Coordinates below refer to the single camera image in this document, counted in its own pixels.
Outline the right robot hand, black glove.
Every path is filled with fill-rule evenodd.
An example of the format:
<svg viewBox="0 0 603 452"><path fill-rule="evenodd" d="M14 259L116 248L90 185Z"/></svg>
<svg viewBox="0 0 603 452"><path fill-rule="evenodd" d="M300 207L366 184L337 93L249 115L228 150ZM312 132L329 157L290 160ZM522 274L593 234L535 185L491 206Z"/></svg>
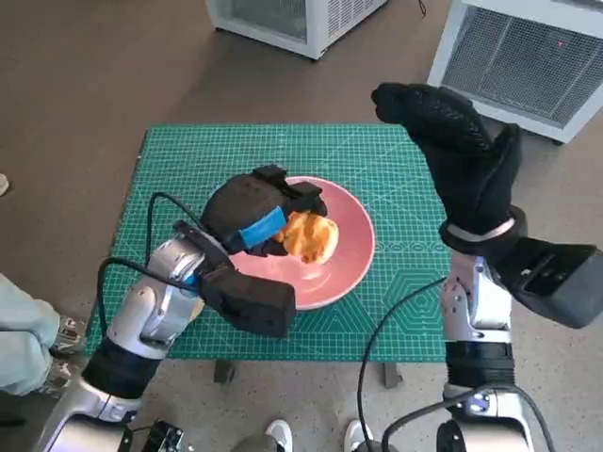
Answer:
<svg viewBox="0 0 603 452"><path fill-rule="evenodd" d="M473 104L443 87L382 83L371 93L379 120L405 128L423 152L448 222L484 235L511 217L521 129L492 137Z"/></svg>

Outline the black left robot hand, blue tape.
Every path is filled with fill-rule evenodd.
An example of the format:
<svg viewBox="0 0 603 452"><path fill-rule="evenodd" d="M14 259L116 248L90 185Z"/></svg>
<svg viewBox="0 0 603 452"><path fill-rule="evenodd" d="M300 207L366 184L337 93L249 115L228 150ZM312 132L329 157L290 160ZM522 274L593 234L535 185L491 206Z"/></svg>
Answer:
<svg viewBox="0 0 603 452"><path fill-rule="evenodd" d="M291 213L327 215L320 187L307 181L291 185L286 175L285 169L268 165L230 178L206 203L204 229L230 254L286 255L274 236Z"/></svg>

